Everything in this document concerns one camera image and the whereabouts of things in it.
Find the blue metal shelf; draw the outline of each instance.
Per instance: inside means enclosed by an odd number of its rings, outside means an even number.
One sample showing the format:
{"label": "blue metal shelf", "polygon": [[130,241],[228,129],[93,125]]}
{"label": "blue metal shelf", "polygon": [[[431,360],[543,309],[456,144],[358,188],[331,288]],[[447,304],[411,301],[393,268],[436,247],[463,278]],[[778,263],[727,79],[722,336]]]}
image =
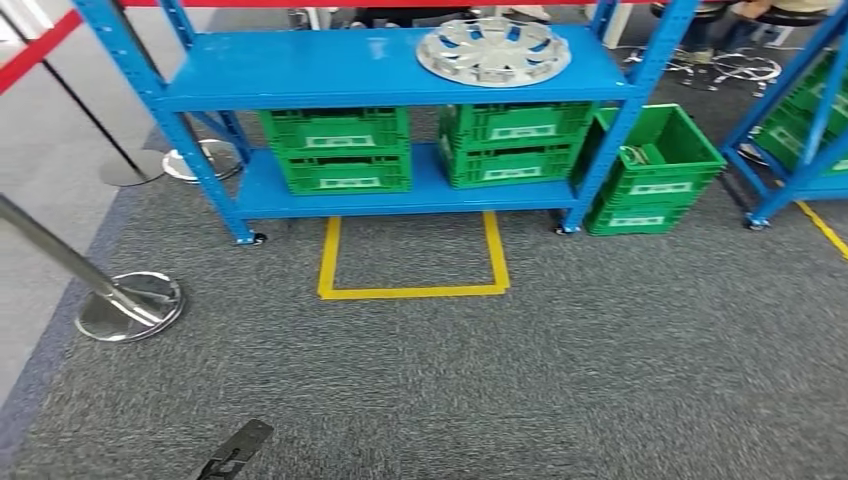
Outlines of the blue metal shelf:
{"label": "blue metal shelf", "polygon": [[[781,98],[790,92],[792,85],[813,64],[820,52],[834,42],[839,44],[836,58],[826,80],[808,138],[799,156],[794,171],[789,172],[768,152],[752,143],[751,130],[759,125],[768,112]],[[760,196],[761,201],[747,212],[751,227],[761,228],[769,224],[769,218],[793,200],[830,200],[848,198],[848,173],[827,175],[822,173],[836,165],[848,153],[848,131],[843,132],[827,148],[821,148],[822,135],[827,126],[831,106],[842,86],[842,77],[848,68],[848,2],[842,2],[815,32],[804,49],[783,70],[775,85],[769,87],[763,98],[745,115],[722,144],[722,154],[733,163],[742,176]],[[749,144],[766,160],[772,173],[783,182],[772,188],[737,153],[742,144]]]}
{"label": "blue metal shelf", "polygon": [[158,104],[173,111],[258,110],[623,100],[635,92],[587,27],[554,30],[568,39],[571,64],[521,88],[472,87],[421,68],[415,47],[427,28],[199,34]]}
{"label": "blue metal shelf", "polygon": [[447,181],[435,144],[412,149],[412,191],[357,195],[292,195],[270,150],[253,151],[236,205],[245,219],[479,212],[568,208],[576,200],[568,182],[455,189]]}
{"label": "blue metal shelf", "polygon": [[[561,208],[567,212],[560,227],[578,231],[698,3],[673,0],[654,30],[643,61],[626,73],[600,41],[618,3],[604,0],[589,26],[552,27],[568,41],[572,53],[562,73],[532,86],[483,88],[450,82],[418,65],[415,47],[427,29],[198,34],[178,0],[159,0],[186,51],[184,64],[169,83],[132,31],[119,0],[73,1],[240,244],[255,239],[248,219],[326,215]],[[621,105],[583,183],[574,191],[566,182],[454,190],[437,168],[433,147],[419,146],[413,152],[414,190],[410,193],[295,197],[289,194],[270,152],[251,148],[234,113],[581,100],[614,100]],[[235,198],[215,177],[186,113],[235,144],[246,164]]]}

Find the crate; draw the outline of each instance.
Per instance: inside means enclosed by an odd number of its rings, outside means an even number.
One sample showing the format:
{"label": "crate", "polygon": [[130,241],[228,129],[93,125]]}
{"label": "crate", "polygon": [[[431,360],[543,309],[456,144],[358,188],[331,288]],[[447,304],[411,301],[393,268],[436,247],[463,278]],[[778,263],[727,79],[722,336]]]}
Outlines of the crate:
{"label": "crate", "polygon": [[448,105],[439,112],[439,135],[460,150],[573,143],[596,110],[593,102]]}
{"label": "crate", "polygon": [[295,195],[406,192],[412,186],[409,153],[280,159]]}
{"label": "crate", "polygon": [[[809,127],[796,118],[783,117],[772,114],[769,120],[754,136],[754,143],[770,153],[778,162],[782,163],[789,171],[795,169],[804,149]],[[824,148],[836,140],[836,136],[829,131],[822,134],[821,147]],[[822,176],[842,175],[848,173],[848,152],[829,169],[822,172]]]}
{"label": "crate", "polygon": [[263,110],[259,120],[278,158],[399,155],[409,150],[406,108]]}
{"label": "crate", "polygon": [[[595,116],[572,183],[586,175],[616,108]],[[678,105],[644,107],[602,187],[617,205],[692,205],[726,162]]]}
{"label": "crate", "polygon": [[546,145],[490,150],[457,150],[447,135],[439,150],[455,188],[564,181],[577,160],[579,146]]}
{"label": "crate", "polygon": [[[778,108],[796,112],[807,124],[812,124],[813,114],[821,102],[823,91],[824,83],[797,89],[789,94]],[[827,120],[827,130],[836,135],[848,130],[848,91],[836,95]]]}
{"label": "crate", "polygon": [[584,226],[594,236],[667,233],[689,210],[688,205],[614,205],[599,198]]}

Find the white label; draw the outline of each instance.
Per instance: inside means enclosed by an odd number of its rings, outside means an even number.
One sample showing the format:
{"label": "white label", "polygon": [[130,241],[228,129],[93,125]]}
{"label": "white label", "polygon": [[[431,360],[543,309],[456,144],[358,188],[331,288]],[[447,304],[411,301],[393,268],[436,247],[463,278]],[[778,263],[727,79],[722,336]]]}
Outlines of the white label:
{"label": "white label", "polygon": [[310,148],[327,147],[373,147],[371,135],[352,135],[349,137],[306,137],[306,146]]}
{"label": "white label", "polygon": [[506,178],[538,177],[542,174],[542,167],[513,168],[510,170],[487,170],[483,173],[483,180],[504,180]]}
{"label": "white label", "polygon": [[663,183],[658,185],[634,185],[628,195],[653,195],[655,193],[684,193],[691,192],[692,182]]}
{"label": "white label", "polygon": [[[820,83],[813,87],[813,95],[818,98],[821,98],[824,93],[824,83]],[[848,97],[837,94],[836,98],[833,99],[833,109],[842,115],[848,117]]]}
{"label": "white label", "polygon": [[379,187],[380,179],[370,178],[322,178],[318,188],[363,188]]}
{"label": "white label", "polygon": [[800,155],[801,149],[804,148],[804,145],[801,144],[801,142],[797,138],[793,137],[792,134],[787,132],[786,129],[783,127],[777,127],[773,129],[771,131],[771,136],[796,155]]}
{"label": "white label", "polygon": [[645,225],[662,225],[665,217],[613,218],[610,227],[641,227]]}
{"label": "white label", "polygon": [[489,140],[507,138],[548,137],[556,134],[556,125],[536,125],[533,127],[495,128]]}

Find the stool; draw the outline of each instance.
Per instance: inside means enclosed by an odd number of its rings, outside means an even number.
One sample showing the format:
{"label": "stool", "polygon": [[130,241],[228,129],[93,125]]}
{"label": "stool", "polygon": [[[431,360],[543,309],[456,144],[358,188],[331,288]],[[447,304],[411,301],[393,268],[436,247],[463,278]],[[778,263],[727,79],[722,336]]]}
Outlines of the stool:
{"label": "stool", "polygon": [[[827,11],[817,12],[790,12],[777,7],[771,7],[766,13],[757,17],[757,23],[768,26],[781,27],[810,27],[821,23],[827,18]],[[750,32],[740,32],[747,36]],[[741,38],[730,39],[730,44],[738,43]],[[764,34],[756,45],[768,43],[770,36]],[[725,53],[713,57],[713,67],[721,74],[713,80],[714,84],[720,84],[728,78],[757,82],[757,90],[753,93],[755,97],[762,97],[763,91],[769,83],[774,83],[783,71],[776,61],[766,57],[749,57],[741,51]]]}
{"label": "stool", "polygon": [[[707,25],[713,22],[717,22],[724,17],[725,12],[727,12],[730,4],[728,3],[702,3],[698,5],[699,10],[695,12],[695,16],[692,18],[693,25]],[[655,2],[651,4],[651,13],[657,17],[661,18],[663,13],[665,12],[665,4]],[[624,59],[624,63],[639,63],[642,61],[642,55],[644,55],[645,48],[640,47],[632,52],[630,55]],[[695,76],[695,72],[692,69],[693,64],[686,57],[686,52],[681,49],[675,49],[674,56],[669,60],[668,65],[666,65],[665,70],[667,72],[676,72],[683,71],[690,77],[683,81],[685,85],[691,85],[692,77]]]}

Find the chrome stanchion base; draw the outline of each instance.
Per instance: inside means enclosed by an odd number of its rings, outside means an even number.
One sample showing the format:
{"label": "chrome stanchion base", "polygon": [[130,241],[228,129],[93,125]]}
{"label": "chrome stanchion base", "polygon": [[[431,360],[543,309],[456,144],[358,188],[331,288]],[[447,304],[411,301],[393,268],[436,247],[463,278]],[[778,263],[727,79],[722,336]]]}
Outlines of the chrome stanchion base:
{"label": "chrome stanchion base", "polygon": [[89,294],[75,323],[96,340],[120,343],[147,338],[172,324],[185,307],[179,284],[161,273],[133,272],[112,280],[135,306]]}
{"label": "chrome stanchion base", "polygon": [[[214,138],[207,138],[198,143],[219,180],[229,178],[241,170],[241,162],[232,143]],[[197,176],[192,173],[182,155],[176,150],[171,150],[165,155],[162,159],[162,168],[165,173],[176,179],[191,184],[198,183]]]}
{"label": "chrome stanchion base", "polygon": [[165,173],[161,152],[141,150],[132,156],[132,160],[139,171],[122,160],[113,160],[100,166],[100,180],[107,185],[130,187],[156,180]]}

